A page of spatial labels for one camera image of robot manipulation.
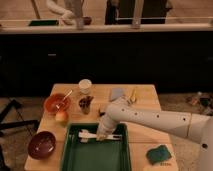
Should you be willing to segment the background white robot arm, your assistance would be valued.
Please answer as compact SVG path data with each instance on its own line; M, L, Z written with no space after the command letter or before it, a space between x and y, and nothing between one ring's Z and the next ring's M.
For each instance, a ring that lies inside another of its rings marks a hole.
M59 23L61 25L75 24L74 13L69 9L59 6L58 0L46 0L46 6L52 13L58 14L60 16Z

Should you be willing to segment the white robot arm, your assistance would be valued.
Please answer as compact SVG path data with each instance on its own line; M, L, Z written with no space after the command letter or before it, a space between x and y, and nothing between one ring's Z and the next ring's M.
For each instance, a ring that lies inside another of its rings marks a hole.
M198 143L200 151L197 171L213 171L213 116L137 109L110 103L98 124L98 140L112 134L120 122L146 126Z

